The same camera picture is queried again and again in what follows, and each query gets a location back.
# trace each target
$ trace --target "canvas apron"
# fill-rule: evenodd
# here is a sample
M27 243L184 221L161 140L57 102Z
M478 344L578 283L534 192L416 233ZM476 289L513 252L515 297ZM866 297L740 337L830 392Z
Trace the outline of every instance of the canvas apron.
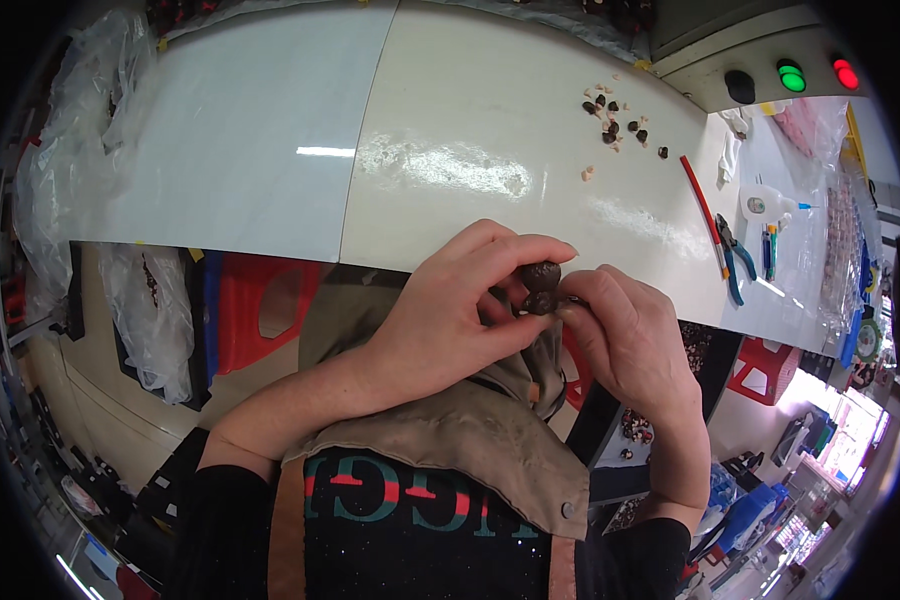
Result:
M338 265L300 331L299 370L356 348L384 322L407 273ZM544 422L564 400L561 324L527 349L414 402L334 423L288 450L270 529L271 599L303 598L303 461L330 447L452 469L552 535L549 597L575 598L574 547L587 535L589 473Z

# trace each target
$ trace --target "red indicator light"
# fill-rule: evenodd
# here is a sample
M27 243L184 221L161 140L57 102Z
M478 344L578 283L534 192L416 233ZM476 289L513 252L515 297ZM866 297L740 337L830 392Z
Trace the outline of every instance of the red indicator light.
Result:
M857 90L860 88L860 78L853 72L851 64L843 58L837 58L833 61L833 71L837 74L837 81L847 90Z

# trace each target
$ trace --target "red pen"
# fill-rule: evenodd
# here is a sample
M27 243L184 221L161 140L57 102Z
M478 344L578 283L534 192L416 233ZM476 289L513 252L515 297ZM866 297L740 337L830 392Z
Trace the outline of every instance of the red pen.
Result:
M707 199L704 198L704 190L700 188L697 176L693 173L693 169L690 168L690 161L687 160L685 154L680 157L680 164L683 165L683 170L687 172L687 177L690 178L690 187L693 188L696 200L699 202L699 207L703 211L703 218L706 219L706 224L710 228L710 235L713 237L713 243L717 247L717 260L720 262L720 272L722 273L723 278L727 280L731 276L731 271L727 268L727 263L724 261L723 244L720 241L720 234L717 233L717 223L713 221L713 215L710 214L710 207L707 206Z

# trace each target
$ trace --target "black shirt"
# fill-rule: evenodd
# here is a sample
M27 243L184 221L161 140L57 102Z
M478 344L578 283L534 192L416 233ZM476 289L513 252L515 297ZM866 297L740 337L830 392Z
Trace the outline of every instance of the black shirt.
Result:
M307 598L545 599L550 534L451 470L369 450L305 462ZM201 469L164 598L266 598L275 488L244 468ZM670 599L690 546L658 518L576 543L577 598Z

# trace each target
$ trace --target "green indicator light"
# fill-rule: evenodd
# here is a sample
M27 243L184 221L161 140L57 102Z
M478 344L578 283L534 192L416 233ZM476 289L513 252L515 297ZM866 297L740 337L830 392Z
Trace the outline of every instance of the green indicator light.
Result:
M780 83L790 91L802 92L807 89L807 82L797 73L784 73L780 75Z
M783 87L792 92L802 92L807 89L807 82L804 79L804 71L801 67L786 58L780 60L776 64L776 73L780 76L780 83Z

